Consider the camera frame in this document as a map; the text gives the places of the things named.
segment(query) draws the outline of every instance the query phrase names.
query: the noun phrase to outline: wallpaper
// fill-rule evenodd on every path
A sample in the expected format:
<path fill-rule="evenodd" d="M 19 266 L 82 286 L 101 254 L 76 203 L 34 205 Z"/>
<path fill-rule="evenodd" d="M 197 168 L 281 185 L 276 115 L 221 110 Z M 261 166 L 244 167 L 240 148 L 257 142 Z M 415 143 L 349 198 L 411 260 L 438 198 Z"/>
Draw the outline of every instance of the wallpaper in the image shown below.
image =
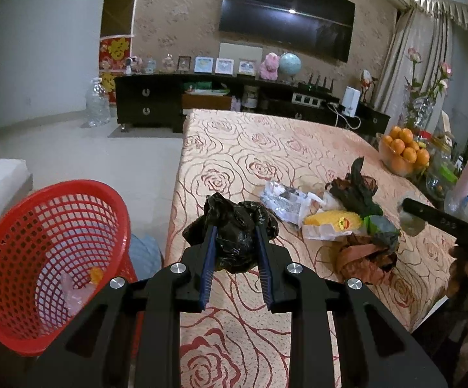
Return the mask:
<path fill-rule="evenodd" d="M 396 10 L 386 0 L 350 0 L 356 5 L 354 30 L 347 63 L 329 57 L 312 57 L 259 38 L 218 31 L 222 0 L 137 0 L 132 54 L 151 54 L 160 65 L 166 54 L 219 54 L 219 44 L 229 42 L 262 46 L 263 54 L 293 52 L 302 61 L 298 80 L 311 73 L 334 79 L 333 94 L 343 96 L 346 86 L 356 87 L 362 69 L 379 77 L 393 35 Z"/>

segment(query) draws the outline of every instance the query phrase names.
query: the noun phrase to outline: wall-mounted tv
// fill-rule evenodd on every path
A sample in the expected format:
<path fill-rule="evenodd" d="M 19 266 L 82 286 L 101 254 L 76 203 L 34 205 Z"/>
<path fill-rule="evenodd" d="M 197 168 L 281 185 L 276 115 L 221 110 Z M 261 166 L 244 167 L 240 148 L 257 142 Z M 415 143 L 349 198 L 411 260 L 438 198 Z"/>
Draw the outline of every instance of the wall-mounted tv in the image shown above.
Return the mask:
<path fill-rule="evenodd" d="M 347 62 L 354 20 L 348 0 L 223 0 L 219 29 Z"/>

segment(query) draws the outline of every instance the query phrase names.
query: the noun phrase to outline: metal screw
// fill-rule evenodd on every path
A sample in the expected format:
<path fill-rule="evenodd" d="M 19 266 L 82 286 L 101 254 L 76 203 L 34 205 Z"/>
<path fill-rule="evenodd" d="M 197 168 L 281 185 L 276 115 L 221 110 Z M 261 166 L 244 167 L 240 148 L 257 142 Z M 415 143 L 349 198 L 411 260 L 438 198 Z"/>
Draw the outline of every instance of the metal screw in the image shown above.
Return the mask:
<path fill-rule="evenodd" d="M 347 286 L 354 290 L 360 290 L 363 287 L 363 283 L 360 279 L 352 278 L 347 280 Z"/>
<path fill-rule="evenodd" d="M 186 269 L 186 265 L 182 263 L 175 263 L 170 268 L 171 272 L 175 274 L 182 274 Z"/>
<path fill-rule="evenodd" d="M 301 274 L 302 273 L 302 265 L 300 265 L 298 263 L 288 264 L 286 269 L 292 274 Z"/>
<path fill-rule="evenodd" d="M 122 277 L 114 277 L 110 281 L 110 287 L 112 289 L 120 289 L 121 287 L 124 286 L 125 283 L 126 282 L 124 281 L 124 279 Z"/>

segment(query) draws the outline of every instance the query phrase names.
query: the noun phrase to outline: pink stuffed toy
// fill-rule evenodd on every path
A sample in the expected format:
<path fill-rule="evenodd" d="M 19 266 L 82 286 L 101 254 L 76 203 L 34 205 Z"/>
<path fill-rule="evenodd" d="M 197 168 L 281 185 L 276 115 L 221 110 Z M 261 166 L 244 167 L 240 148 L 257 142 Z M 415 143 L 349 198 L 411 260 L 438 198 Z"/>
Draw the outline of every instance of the pink stuffed toy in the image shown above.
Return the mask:
<path fill-rule="evenodd" d="M 259 66 L 259 76 L 264 80 L 277 80 L 279 60 L 280 57 L 278 55 L 269 53 Z"/>

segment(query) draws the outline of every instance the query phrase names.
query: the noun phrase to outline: white floor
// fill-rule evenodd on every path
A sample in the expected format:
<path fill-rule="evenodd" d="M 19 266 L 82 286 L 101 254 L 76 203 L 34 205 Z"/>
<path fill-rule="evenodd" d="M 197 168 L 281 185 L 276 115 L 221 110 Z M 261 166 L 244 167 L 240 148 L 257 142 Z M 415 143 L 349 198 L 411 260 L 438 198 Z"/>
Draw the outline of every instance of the white floor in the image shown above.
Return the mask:
<path fill-rule="evenodd" d="M 0 158 L 25 159 L 34 189 L 69 179 L 113 187 L 130 213 L 132 232 L 153 236 L 164 253 L 181 138 L 108 138 L 115 118 L 94 129 L 82 119 L 1 133 Z"/>

